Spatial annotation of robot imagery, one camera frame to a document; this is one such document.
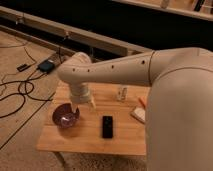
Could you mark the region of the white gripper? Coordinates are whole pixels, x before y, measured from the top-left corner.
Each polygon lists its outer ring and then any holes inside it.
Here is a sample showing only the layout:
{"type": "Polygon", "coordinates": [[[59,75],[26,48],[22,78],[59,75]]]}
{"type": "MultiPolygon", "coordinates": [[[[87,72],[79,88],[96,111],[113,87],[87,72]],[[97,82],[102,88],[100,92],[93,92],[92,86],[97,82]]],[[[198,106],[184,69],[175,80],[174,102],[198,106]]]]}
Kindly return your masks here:
{"type": "Polygon", "coordinates": [[[69,86],[70,89],[70,99],[72,102],[72,112],[76,113],[78,109],[78,104],[87,103],[92,110],[96,110],[96,104],[91,100],[91,92],[87,84],[72,84],[69,86]]]}

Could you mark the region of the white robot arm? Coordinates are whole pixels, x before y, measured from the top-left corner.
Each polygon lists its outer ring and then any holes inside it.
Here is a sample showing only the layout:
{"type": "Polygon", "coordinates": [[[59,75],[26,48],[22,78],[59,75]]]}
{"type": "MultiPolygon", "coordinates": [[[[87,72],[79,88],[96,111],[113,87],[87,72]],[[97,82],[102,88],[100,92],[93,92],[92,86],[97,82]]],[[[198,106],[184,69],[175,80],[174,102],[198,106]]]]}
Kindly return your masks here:
{"type": "Polygon", "coordinates": [[[58,69],[71,101],[90,83],[147,86],[147,171],[213,171],[213,52],[157,50],[94,63],[82,52],[58,69]]]}

